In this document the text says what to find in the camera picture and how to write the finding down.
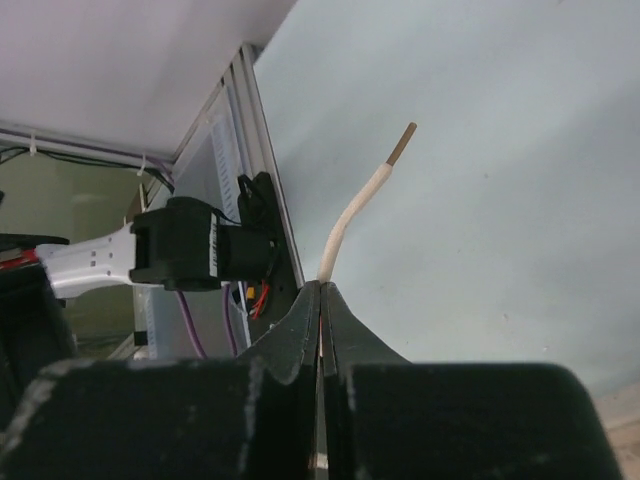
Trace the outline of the white shoelace of sneaker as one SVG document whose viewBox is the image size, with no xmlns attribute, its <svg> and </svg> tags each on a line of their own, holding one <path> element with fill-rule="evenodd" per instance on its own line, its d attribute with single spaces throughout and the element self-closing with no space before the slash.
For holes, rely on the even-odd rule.
<svg viewBox="0 0 640 480">
<path fill-rule="evenodd" d="M 352 198 L 337 219 L 327 238 L 316 274 L 316 280 L 320 283 L 330 281 L 348 226 L 390 178 L 394 166 L 400 159 L 416 130 L 417 124 L 415 122 L 410 122 L 407 125 L 387 160 L 375 170 L 366 184 Z"/>
</svg>

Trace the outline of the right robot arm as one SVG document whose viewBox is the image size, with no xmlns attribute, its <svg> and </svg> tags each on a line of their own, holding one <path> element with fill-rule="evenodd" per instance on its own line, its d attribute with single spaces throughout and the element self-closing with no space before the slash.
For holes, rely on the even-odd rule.
<svg viewBox="0 0 640 480">
<path fill-rule="evenodd" d="M 5 479 L 618 479 L 588 392 L 546 363 L 412 363 L 311 281 L 230 360 L 77 358 L 60 300 L 114 282 L 266 279 L 283 242 L 177 197 L 71 245 L 1 261 Z"/>
</svg>

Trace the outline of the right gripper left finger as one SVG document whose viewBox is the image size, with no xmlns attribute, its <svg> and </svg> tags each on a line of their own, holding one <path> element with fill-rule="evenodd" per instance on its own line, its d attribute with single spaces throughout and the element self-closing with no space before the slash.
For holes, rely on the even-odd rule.
<svg viewBox="0 0 640 480">
<path fill-rule="evenodd" d="M 5 479 L 309 479 L 320 285 L 226 360 L 64 360 L 27 388 Z"/>
</svg>

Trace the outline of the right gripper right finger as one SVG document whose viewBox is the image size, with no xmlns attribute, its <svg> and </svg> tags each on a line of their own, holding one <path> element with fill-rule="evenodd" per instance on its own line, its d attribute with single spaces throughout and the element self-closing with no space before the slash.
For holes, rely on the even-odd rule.
<svg viewBox="0 0 640 480">
<path fill-rule="evenodd" d="M 618 479 L 588 391 L 553 363 L 412 363 L 321 289 L 333 479 Z"/>
</svg>

